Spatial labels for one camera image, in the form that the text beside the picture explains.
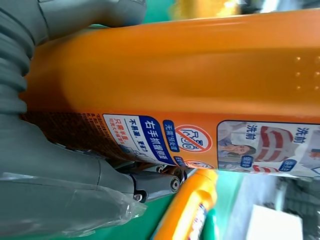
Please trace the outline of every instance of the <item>orange bottle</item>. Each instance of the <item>orange bottle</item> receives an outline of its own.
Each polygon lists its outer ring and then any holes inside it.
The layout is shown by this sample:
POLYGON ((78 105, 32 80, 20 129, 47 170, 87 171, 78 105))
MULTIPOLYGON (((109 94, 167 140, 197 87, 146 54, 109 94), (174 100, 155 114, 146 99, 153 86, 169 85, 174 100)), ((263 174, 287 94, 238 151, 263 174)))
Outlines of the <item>orange bottle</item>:
POLYGON ((318 22, 303 10, 51 42, 35 54, 23 118, 114 159, 317 177, 318 22))
POLYGON ((199 239, 207 212, 217 202, 217 177, 211 169, 195 171, 177 193, 152 239, 199 239))

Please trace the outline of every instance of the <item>cartoon illustration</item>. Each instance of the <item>cartoon illustration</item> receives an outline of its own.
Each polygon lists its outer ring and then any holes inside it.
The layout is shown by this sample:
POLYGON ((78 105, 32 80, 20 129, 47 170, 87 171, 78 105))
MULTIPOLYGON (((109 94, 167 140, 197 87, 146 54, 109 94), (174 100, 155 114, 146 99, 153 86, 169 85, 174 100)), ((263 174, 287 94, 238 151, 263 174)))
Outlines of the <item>cartoon illustration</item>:
POLYGON ((294 156, 299 146, 288 130, 254 122, 222 122, 217 139, 217 155, 224 162, 235 162, 230 158, 239 162, 245 155, 254 157, 254 162, 282 162, 294 156))

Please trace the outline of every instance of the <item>product label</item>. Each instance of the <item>product label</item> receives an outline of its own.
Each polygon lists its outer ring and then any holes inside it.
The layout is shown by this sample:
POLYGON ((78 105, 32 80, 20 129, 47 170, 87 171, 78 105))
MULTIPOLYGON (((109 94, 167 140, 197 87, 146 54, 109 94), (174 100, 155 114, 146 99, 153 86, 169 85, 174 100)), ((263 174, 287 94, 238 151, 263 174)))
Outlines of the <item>product label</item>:
POLYGON ((223 121, 218 125, 219 169, 316 177, 320 126, 316 124, 223 121))
POLYGON ((253 121, 242 120, 248 115, 124 110, 29 111, 22 118, 40 127, 53 143, 106 157, 115 166, 140 161, 320 177, 320 125, 291 123, 295 119, 291 116, 251 116, 253 121))
MULTIPOLYGON (((104 114, 103 118, 125 153, 149 163, 175 165, 165 143, 162 127, 152 117, 104 114)), ((173 123, 170 129, 171 132, 174 130, 173 123)), ((178 147, 175 145, 174 150, 177 152, 178 147)))
POLYGON ((202 234, 202 230, 205 225, 206 215, 206 209, 202 204, 199 204, 193 222, 192 223, 191 232, 189 235, 188 240, 200 239, 200 234, 202 234))

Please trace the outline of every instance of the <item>cleaning product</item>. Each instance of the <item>cleaning product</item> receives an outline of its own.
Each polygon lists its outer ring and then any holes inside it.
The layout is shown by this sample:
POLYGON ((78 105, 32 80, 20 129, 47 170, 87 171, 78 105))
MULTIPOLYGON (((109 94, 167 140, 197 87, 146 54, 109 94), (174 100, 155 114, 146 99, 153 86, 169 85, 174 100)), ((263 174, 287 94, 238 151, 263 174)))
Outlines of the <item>cleaning product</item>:
POLYGON ((207 213, 216 204, 217 179, 211 169, 195 171, 177 192, 152 239, 199 239, 207 213))
POLYGON ((35 51, 22 117, 112 159, 316 177, 318 22, 303 10, 51 42, 35 51))

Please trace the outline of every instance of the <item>prohibition symbol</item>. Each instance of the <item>prohibition symbol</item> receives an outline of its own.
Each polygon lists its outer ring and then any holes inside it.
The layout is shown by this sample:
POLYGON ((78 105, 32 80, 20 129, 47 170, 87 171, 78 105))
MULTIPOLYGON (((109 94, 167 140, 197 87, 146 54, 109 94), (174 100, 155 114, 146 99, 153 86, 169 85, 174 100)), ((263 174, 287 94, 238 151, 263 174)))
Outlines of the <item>prohibition symbol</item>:
POLYGON ((182 150, 203 153, 212 147, 212 140, 206 131, 193 125, 181 125, 175 128, 177 144, 182 150))
POLYGON ((202 162, 202 161, 195 161, 195 160, 186 160, 184 161, 184 163, 189 167, 189 168, 192 168, 192 169, 214 169, 214 167, 209 165, 208 163, 205 162, 202 162))

